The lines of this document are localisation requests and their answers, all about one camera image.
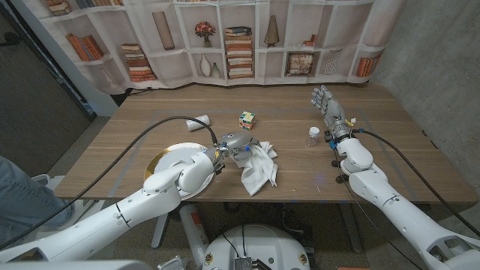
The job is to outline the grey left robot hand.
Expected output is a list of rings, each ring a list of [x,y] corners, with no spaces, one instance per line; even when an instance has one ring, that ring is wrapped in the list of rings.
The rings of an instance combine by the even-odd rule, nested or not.
[[[217,141],[218,149],[234,161],[248,160],[253,146],[260,146],[260,141],[244,131],[225,134]]]

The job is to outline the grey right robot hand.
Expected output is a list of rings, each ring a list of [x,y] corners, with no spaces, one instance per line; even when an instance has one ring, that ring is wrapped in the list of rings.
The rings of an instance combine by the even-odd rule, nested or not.
[[[324,85],[313,90],[310,102],[319,109],[334,141],[339,143],[351,137],[353,123],[347,119],[343,107]]]

